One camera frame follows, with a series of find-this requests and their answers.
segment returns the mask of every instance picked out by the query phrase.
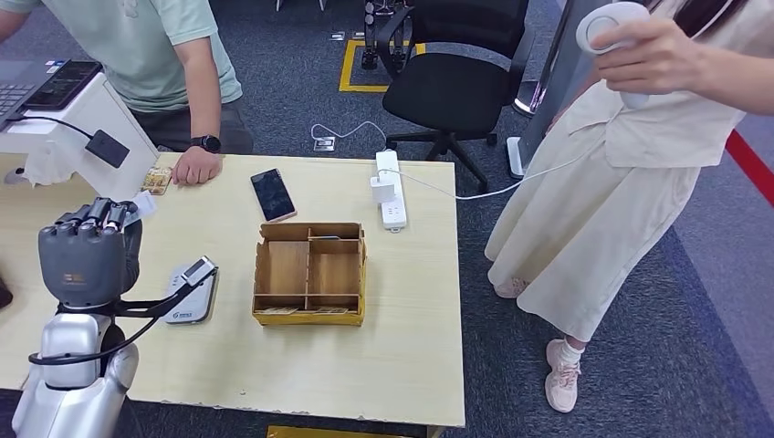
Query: man's hand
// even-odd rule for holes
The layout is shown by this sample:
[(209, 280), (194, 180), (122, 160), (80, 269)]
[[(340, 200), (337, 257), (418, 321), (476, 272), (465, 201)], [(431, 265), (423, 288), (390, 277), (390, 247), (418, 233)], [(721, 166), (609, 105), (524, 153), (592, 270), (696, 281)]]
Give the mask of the man's hand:
[(216, 177), (222, 169), (219, 155), (199, 146), (191, 146), (175, 164), (172, 181), (180, 185), (204, 184)]

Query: cardboard organizer box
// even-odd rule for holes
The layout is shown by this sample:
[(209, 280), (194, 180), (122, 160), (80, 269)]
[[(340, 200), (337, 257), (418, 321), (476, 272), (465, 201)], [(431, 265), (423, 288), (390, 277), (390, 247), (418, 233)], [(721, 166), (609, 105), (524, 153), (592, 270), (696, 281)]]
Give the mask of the cardboard organizer box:
[(263, 224), (260, 232), (253, 317), (261, 325), (362, 324), (360, 224)]

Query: white sock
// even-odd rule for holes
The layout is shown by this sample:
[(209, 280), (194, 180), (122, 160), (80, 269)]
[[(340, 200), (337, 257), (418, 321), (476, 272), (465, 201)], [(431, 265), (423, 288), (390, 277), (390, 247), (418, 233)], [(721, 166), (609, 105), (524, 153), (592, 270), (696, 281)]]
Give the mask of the white sock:
[(578, 363), (581, 361), (581, 354), (586, 349), (574, 349), (565, 339), (561, 344), (559, 352), (560, 360), (564, 363)]

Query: power strip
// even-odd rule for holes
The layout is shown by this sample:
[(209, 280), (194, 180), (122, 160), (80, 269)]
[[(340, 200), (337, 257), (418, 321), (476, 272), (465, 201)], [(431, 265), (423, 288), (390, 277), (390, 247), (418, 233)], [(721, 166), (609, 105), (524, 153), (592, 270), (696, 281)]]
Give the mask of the power strip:
[(395, 187), (395, 197), (386, 203), (382, 203), (382, 223), (384, 228), (397, 233), (408, 224), (406, 217), (406, 202), (403, 199), (403, 186), (398, 168), (398, 154), (395, 151), (381, 151), (376, 153), (377, 171), (389, 170), (393, 172), (378, 172), (382, 183), (391, 183)]

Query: phone screen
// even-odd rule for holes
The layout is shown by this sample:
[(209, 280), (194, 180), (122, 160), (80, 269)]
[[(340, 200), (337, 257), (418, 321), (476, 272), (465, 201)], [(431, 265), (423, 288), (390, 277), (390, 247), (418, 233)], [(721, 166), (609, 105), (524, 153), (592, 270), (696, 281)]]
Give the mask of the phone screen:
[(253, 190), (256, 191), (258, 203), (267, 222), (273, 222), (290, 217), (296, 212), (296, 207), (290, 201), (288, 189), (282, 182), (282, 177), (277, 169), (259, 173), (250, 178)]

